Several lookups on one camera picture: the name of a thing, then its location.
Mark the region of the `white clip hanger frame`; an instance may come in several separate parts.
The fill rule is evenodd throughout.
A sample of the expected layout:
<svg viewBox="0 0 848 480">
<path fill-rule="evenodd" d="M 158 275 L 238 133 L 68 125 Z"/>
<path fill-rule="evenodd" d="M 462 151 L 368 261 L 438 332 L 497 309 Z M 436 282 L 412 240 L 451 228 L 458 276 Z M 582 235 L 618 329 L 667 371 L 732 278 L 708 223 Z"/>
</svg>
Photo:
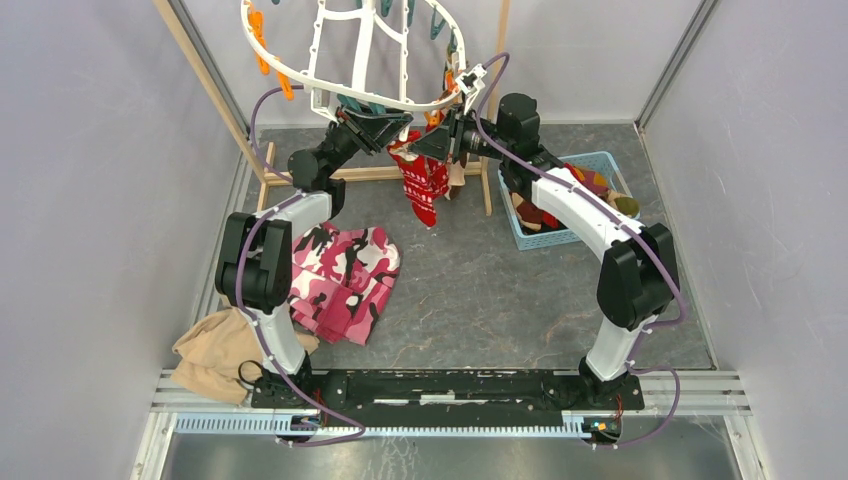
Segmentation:
<svg viewBox="0 0 848 480">
<path fill-rule="evenodd" d="M 248 1 L 243 1 L 240 6 L 240 20 L 243 33 L 254 53 L 261 55 L 269 64 L 271 71 L 278 75 L 281 88 L 286 98 L 293 98 L 293 82 L 297 82 L 310 92 L 312 87 L 329 90 L 338 95 L 346 95 L 357 99 L 371 107 L 373 111 L 385 109 L 401 110 L 405 112 L 428 112 L 432 110 L 443 110 L 448 106 L 460 102 L 458 92 L 455 95 L 439 98 L 429 103 L 416 103 L 409 96 L 407 86 L 409 82 L 408 58 L 409 58 L 409 33 L 414 17 L 413 1 L 408 1 L 402 8 L 402 26 L 400 29 L 392 28 L 385 18 L 391 13 L 392 3 L 390 1 L 357 1 L 355 6 L 349 10 L 332 10 L 327 7 L 325 0 L 317 2 L 316 18 L 312 23 L 313 37 L 309 45 L 308 65 L 303 70 L 297 70 L 286 65 L 278 56 L 262 47 L 254 38 L 248 23 Z M 431 18 L 431 38 L 436 39 L 440 32 L 448 28 L 450 30 L 450 42 L 447 50 L 447 65 L 456 72 L 456 76 L 468 70 L 463 34 L 455 19 L 438 1 L 430 1 L 428 5 L 433 12 Z M 332 82 L 322 79 L 316 75 L 320 45 L 323 37 L 324 26 L 329 22 L 348 22 L 357 20 L 359 22 L 358 36 L 355 44 L 349 49 L 352 54 L 353 65 L 350 81 L 347 83 Z M 396 97 L 384 96 L 367 89 L 367 78 L 369 60 L 373 46 L 373 35 L 376 31 L 381 32 L 399 45 L 398 57 L 398 95 Z"/>
</svg>

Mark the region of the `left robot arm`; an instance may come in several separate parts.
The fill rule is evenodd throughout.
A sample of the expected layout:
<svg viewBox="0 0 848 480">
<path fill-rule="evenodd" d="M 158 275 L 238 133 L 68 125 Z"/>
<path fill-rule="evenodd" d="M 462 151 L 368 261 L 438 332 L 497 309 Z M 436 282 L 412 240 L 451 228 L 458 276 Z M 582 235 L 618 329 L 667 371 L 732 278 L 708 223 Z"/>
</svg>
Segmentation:
<svg viewBox="0 0 848 480">
<path fill-rule="evenodd" d="M 294 195 L 255 213 L 232 213 L 215 272 L 215 288 L 243 312 L 258 341 L 262 364 L 281 376 L 275 392 L 290 407 L 314 394 L 306 349 L 296 338 L 288 296 L 292 244 L 296 237 L 334 218 L 343 208 L 346 183 L 335 173 L 357 153 L 375 154 L 396 140 L 412 121 L 408 112 L 340 107 L 315 147 L 292 153 L 287 170 Z"/>
</svg>

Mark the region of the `orange clothespin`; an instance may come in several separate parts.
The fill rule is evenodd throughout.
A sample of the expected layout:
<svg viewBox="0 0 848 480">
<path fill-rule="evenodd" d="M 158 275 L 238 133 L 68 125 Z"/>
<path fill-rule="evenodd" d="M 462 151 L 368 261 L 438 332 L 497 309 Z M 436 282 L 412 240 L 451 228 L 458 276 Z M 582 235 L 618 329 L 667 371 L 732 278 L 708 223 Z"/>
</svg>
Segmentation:
<svg viewBox="0 0 848 480">
<path fill-rule="evenodd" d="M 425 112 L 424 116 L 426 120 L 425 130 L 429 132 L 441 125 L 445 118 L 445 113 L 443 110 L 432 110 Z"/>
<path fill-rule="evenodd" d="M 456 82 L 456 72 L 450 65 L 446 65 L 443 74 L 443 92 L 441 97 L 446 98 L 455 95 L 458 92 L 459 89 Z"/>
<path fill-rule="evenodd" d="M 262 46 L 265 47 L 265 39 L 263 35 L 264 30 L 264 16 L 261 10 L 258 10 L 254 7 L 251 1 L 247 2 L 248 4 L 248 23 L 251 28 L 251 32 L 256 39 L 256 41 Z M 262 75 L 268 76 L 270 74 L 271 68 L 269 64 L 264 60 L 264 58 L 258 53 L 255 54 L 259 71 Z"/>
</svg>

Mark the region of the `teal clothespin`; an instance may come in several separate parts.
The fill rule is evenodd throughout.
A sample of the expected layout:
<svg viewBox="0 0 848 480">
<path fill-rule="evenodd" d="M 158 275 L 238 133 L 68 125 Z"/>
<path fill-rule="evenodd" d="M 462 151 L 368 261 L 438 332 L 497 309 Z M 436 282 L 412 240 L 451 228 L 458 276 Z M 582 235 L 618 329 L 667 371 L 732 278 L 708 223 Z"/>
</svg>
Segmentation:
<svg viewBox="0 0 848 480">
<path fill-rule="evenodd" d="M 342 95 L 342 94 L 338 94 L 337 99 L 338 99 L 338 101 L 339 101 L 339 103 L 342 107 L 344 107 L 344 108 L 346 108 L 350 111 L 360 112 L 360 113 L 365 112 L 363 105 L 355 98 L 352 98 L 352 97 L 349 97 L 349 96 L 346 96 L 346 95 Z"/>
</svg>

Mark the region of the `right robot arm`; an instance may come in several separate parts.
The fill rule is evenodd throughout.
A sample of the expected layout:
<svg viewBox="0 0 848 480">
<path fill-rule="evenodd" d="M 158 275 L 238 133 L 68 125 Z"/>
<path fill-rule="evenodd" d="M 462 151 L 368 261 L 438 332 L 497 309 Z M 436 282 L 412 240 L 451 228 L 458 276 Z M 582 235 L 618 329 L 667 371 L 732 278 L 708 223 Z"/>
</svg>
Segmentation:
<svg viewBox="0 0 848 480">
<path fill-rule="evenodd" d="M 574 167 L 542 145 L 540 125 L 536 100 L 510 93 L 494 122 L 455 106 L 408 149 L 438 161 L 462 154 L 499 160 L 506 185 L 570 229 L 599 259 L 596 299 L 604 319 L 580 362 L 577 392 L 585 405 L 602 408 L 617 396 L 616 381 L 629 373 L 641 335 L 681 298 L 673 237 L 662 224 L 647 227 L 619 212 L 578 180 Z"/>
</svg>

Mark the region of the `tan brown striped sock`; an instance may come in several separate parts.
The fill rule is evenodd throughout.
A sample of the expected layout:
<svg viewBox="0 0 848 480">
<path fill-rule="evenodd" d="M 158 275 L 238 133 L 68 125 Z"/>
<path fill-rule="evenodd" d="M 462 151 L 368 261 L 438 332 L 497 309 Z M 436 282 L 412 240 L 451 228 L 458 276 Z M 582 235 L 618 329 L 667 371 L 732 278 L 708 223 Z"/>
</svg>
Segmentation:
<svg viewBox="0 0 848 480">
<path fill-rule="evenodd" d="M 461 161 L 448 166 L 448 190 L 445 194 L 448 200 L 455 200 L 465 186 L 465 169 L 465 164 Z"/>
</svg>

